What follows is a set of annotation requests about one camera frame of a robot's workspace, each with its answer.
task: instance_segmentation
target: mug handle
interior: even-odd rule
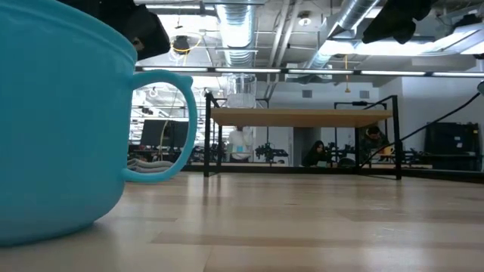
[[[191,155],[191,151],[195,145],[195,134],[197,133],[197,105],[195,103],[195,97],[191,91],[191,85],[193,83],[191,76],[180,76],[175,73],[171,73],[165,70],[154,70],[149,72],[137,73],[132,78],[132,90],[140,88],[142,86],[152,84],[155,82],[165,82],[174,85],[178,88],[188,105],[188,135],[185,141],[185,147],[181,152],[180,157],[176,160],[172,167],[168,168],[161,173],[137,173],[127,168],[122,170],[122,177],[125,181],[144,182],[144,183],[156,183],[159,181],[167,181],[172,176],[176,175],[188,161]]]

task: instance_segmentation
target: cable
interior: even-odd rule
[[[198,36],[198,41],[197,41],[197,43],[196,43],[194,46],[190,47],[189,49],[179,49],[179,48],[175,48],[175,47],[173,46],[173,45],[175,44],[175,40],[173,40],[173,41],[171,41],[170,46],[173,48],[173,50],[174,50],[174,51],[177,51],[177,52],[182,52],[182,53],[183,53],[183,52],[185,52],[185,53],[186,53],[186,52],[189,52],[189,51],[191,51],[191,50],[193,50],[193,49],[197,48],[197,47],[198,47],[198,45],[200,45],[200,43],[202,42],[202,35],[201,35],[201,34],[199,34],[199,33],[195,33],[195,32],[184,32],[184,33],[181,33],[181,34],[179,34],[179,35],[177,35],[177,36],[189,36],[189,35],[187,35],[187,34],[191,34],[191,35]]]
[[[420,132],[420,131],[424,130],[425,128],[427,128],[427,127],[429,127],[429,126],[431,126],[431,125],[433,125],[433,124],[435,124],[435,123],[439,122],[439,121],[440,121],[440,120],[442,120],[442,119],[445,119],[445,118],[447,118],[447,117],[451,116],[452,114],[454,114],[454,113],[458,112],[459,110],[462,110],[463,108],[467,107],[467,105],[469,105],[470,103],[472,103],[472,101],[474,101],[474,100],[475,100],[477,97],[479,97],[480,95],[481,95],[480,93],[475,94],[474,96],[472,96],[472,97],[471,97],[471,98],[468,100],[468,102],[466,102],[466,103],[465,103],[465,104],[463,104],[462,106],[458,107],[458,108],[457,108],[457,109],[455,109],[455,110],[452,110],[450,113],[447,113],[447,114],[445,114],[444,116],[442,116],[442,117],[440,117],[440,118],[438,118],[438,119],[433,120],[432,122],[430,122],[430,123],[428,123],[428,124],[424,125],[423,127],[421,127],[421,128],[419,128],[419,129],[417,129],[416,131],[413,131],[412,133],[410,133],[410,134],[408,134],[407,136],[405,136],[405,137],[403,137],[402,139],[400,139],[400,142],[403,142],[404,140],[406,140],[406,139],[410,138],[411,136],[413,136],[413,135],[417,134],[418,132]],[[385,148],[390,147],[390,146],[392,146],[392,145],[394,145],[394,144],[395,144],[395,142],[392,142],[392,143],[390,143],[390,144],[386,144],[386,145],[384,145],[383,147],[381,147],[380,149],[378,149],[377,151],[375,151],[373,154],[371,154],[371,156],[370,156],[368,159],[366,159],[366,160],[365,160],[365,161],[364,161],[364,162],[361,164],[360,168],[363,168],[363,166],[365,166],[365,164],[367,164],[367,163],[368,163],[368,162],[371,160],[371,158],[373,158],[375,155],[377,155],[377,154],[378,154],[378,153],[379,153],[381,150],[384,150]]]

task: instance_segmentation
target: man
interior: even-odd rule
[[[373,152],[389,144],[386,135],[377,126],[367,128],[360,139],[360,162],[364,162]]]
[[[228,143],[231,145],[230,162],[249,162],[252,134],[244,134],[244,127],[237,127],[228,135]]]

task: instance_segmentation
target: woman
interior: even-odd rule
[[[304,167],[316,167],[318,162],[325,162],[326,154],[324,153],[324,144],[322,141],[316,141],[311,150],[302,160]]]

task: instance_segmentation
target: wooden floor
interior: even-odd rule
[[[0,249],[0,271],[484,271],[484,186],[182,173],[94,227]]]

